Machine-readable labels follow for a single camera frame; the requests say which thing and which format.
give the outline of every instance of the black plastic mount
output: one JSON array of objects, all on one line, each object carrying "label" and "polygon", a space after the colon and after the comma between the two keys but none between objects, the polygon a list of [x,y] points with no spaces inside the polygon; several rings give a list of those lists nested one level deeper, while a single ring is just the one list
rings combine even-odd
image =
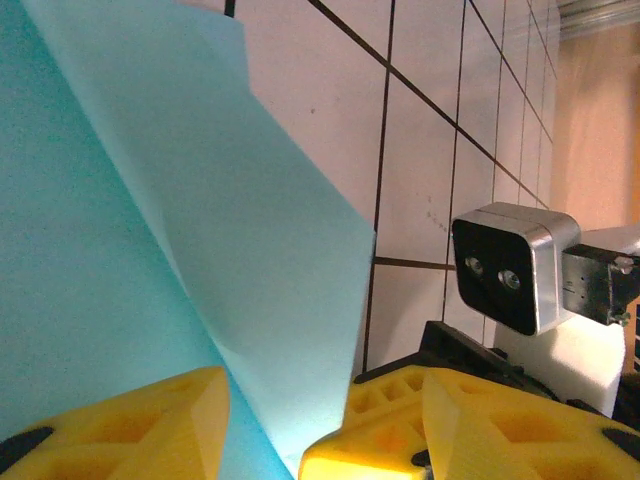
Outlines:
[{"label": "black plastic mount", "polygon": [[513,366],[506,355],[491,351],[444,322],[427,322],[420,349],[407,357],[375,368],[354,379],[365,383],[409,365],[450,368],[535,395],[558,400],[545,385]]},{"label": "black plastic mount", "polygon": [[640,295],[640,257],[578,244],[562,252],[563,307],[609,325]]},{"label": "black plastic mount", "polygon": [[640,436],[617,428],[605,428],[602,434],[636,462],[640,462]]},{"label": "black plastic mount", "polygon": [[22,457],[44,442],[53,433],[51,427],[40,427],[19,433],[0,442],[0,475],[18,463]]},{"label": "black plastic mount", "polygon": [[233,18],[236,15],[236,0],[225,0],[224,14],[227,17],[231,17],[231,18]]}]

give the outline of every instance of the white tiled wall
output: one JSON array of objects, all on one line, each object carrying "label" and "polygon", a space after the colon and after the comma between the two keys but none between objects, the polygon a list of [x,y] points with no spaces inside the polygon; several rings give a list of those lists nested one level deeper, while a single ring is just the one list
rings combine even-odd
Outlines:
[{"label": "white tiled wall", "polygon": [[427,320],[491,345],[449,225],[549,204],[555,1],[236,0],[236,18],[253,91],[378,231],[357,365],[413,353]]}]

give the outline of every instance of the orange wall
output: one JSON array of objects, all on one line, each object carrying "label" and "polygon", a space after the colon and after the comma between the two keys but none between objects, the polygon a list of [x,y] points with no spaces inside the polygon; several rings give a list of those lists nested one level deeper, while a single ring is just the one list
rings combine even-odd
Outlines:
[{"label": "orange wall", "polygon": [[[551,207],[583,230],[640,221],[639,38],[631,25],[560,47]],[[627,328],[627,370],[634,323]]]}]

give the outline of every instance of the black rubber pad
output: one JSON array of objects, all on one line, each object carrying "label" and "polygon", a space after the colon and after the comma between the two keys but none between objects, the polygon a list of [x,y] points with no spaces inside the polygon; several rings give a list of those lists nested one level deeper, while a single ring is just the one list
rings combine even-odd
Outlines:
[{"label": "black rubber pad", "polygon": [[0,475],[44,442],[52,433],[53,428],[40,427],[19,433],[0,443]]},{"label": "black rubber pad", "polygon": [[413,457],[411,457],[411,463],[416,467],[428,467],[429,465],[431,465],[429,450],[423,450],[416,453]]},{"label": "black rubber pad", "polygon": [[615,443],[628,455],[640,462],[640,437],[633,433],[618,430],[617,428],[605,428],[602,434]]}]

